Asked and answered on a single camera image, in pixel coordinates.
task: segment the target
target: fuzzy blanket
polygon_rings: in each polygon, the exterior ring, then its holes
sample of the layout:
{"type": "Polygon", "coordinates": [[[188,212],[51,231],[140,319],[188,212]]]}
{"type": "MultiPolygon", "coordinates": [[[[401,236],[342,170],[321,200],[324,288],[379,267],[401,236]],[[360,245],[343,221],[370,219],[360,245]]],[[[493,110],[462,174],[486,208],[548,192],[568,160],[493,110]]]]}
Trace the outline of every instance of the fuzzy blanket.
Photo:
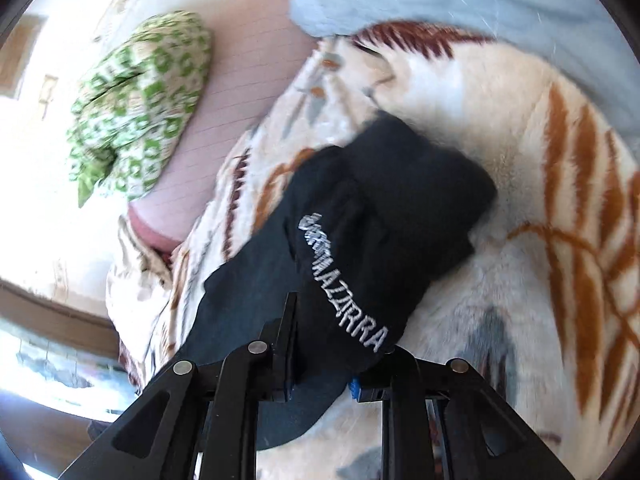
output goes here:
{"type": "MultiPolygon", "coordinates": [[[[597,478],[640,412],[640,173],[561,73],[456,28],[395,22],[321,41],[232,150],[174,254],[170,297],[131,367],[140,385],[184,341],[204,279],[262,225],[298,164],[349,142],[377,108],[462,150],[498,188],[471,234],[476,254],[430,287],[401,345],[425,360],[467,359],[578,480],[597,478]]],[[[135,301],[109,309],[116,327],[136,323],[135,301]]],[[[380,439],[380,408],[345,393],[257,467],[262,480],[377,478],[380,439]]]]}

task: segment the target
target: black metal mount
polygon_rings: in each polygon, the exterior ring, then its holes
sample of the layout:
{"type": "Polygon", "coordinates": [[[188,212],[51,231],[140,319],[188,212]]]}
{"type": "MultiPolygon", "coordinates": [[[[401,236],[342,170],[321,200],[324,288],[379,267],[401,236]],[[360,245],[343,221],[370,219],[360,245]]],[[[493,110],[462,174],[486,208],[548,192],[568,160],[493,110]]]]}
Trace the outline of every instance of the black metal mount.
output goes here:
{"type": "MultiPolygon", "coordinates": [[[[168,368],[62,474],[61,480],[254,480],[258,404],[292,395],[295,309],[222,362],[168,368]]],[[[383,480],[436,478],[426,399],[442,444],[445,480],[573,477],[526,423],[462,359],[416,360],[396,347],[350,385],[382,402],[383,480]]]]}

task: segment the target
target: pillowcase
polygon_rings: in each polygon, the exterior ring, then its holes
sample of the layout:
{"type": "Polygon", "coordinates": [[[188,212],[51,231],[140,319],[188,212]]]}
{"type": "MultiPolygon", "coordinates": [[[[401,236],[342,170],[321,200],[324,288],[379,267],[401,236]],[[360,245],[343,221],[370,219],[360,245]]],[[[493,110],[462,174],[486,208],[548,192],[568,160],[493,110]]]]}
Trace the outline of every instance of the pillowcase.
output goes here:
{"type": "Polygon", "coordinates": [[[315,40],[288,17],[289,0],[235,0],[215,16],[209,80],[156,186],[129,204],[142,241],[171,252],[213,199],[216,174],[236,140],[284,92],[315,40]]]}
{"type": "Polygon", "coordinates": [[[96,186],[133,200],[155,185],[198,102],[209,43],[193,12],[154,16],[84,76],[66,133],[80,207],[96,186]]]}

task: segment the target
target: screw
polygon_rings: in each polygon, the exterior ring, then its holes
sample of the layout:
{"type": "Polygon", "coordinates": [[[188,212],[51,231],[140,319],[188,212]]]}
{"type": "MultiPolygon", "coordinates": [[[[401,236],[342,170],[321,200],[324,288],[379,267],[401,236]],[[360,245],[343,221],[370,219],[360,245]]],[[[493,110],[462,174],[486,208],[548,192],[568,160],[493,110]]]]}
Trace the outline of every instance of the screw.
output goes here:
{"type": "Polygon", "coordinates": [[[449,366],[457,374],[463,374],[469,370],[469,363],[464,359],[453,359],[453,361],[449,363],[449,366]]]}
{"type": "Polygon", "coordinates": [[[264,341],[253,341],[247,348],[252,354],[261,354],[267,351],[268,346],[264,341]]]}
{"type": "Polygon", "coordinates": [[[174,374],[176,375],[185,375],[191,372],[193,365],[188,361],[178,361],[174,365],[174,374]]]}

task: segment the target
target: black cap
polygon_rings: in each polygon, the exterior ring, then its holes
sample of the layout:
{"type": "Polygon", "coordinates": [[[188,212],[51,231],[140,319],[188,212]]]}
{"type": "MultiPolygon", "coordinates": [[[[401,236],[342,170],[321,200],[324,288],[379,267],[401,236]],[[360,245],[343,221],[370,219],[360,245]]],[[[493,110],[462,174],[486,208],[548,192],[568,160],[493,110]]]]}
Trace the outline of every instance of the black cap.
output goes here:
{"type": "Polygon", "coordinates": [[[289,402],[260,404],[256,445],[301,436],[396,344],[430,281],[472,253],[467,232],[494,197],[477,164],[381,114],[301,165],[263,228],[206,280],[167,366],[223,359],[298,292],[299,376],[289,402]]]}

